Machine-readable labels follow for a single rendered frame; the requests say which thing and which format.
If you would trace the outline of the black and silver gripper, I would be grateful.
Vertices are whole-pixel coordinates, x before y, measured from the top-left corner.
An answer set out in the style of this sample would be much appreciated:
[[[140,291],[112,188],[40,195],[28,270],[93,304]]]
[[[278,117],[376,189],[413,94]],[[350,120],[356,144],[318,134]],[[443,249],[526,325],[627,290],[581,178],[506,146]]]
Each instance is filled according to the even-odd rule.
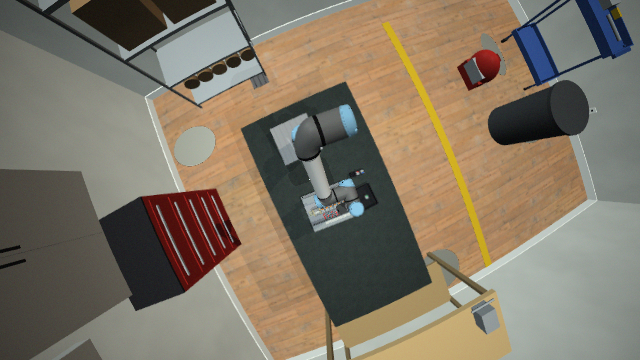
[[[344,202],[343,202],[343,201],[344,201]],[[338,214],[345,214],[345,213],[349,212],[349,211],[347,210],[345,200],[342,200],[342,202],[343,202],[343,203],[340,203],[340,204],[338,204],[338,205],[336,206],[336,209],[337,209]]]

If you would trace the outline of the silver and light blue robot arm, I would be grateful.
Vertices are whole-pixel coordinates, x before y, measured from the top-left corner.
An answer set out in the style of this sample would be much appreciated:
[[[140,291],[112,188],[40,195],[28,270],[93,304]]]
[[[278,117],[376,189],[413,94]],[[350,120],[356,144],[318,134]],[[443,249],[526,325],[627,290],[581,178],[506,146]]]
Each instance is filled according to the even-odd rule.
[[[350,214],[356,217],[363,214],[364,206],[352,179],[340,181],[338,187],[330,189],[320,158],[320,147],[352,137],[357,131],[356,119],[349,105],[310,116],[292,130],[295,153],[303,162],[315,190],[314,200],[318,208],[345,200]]]

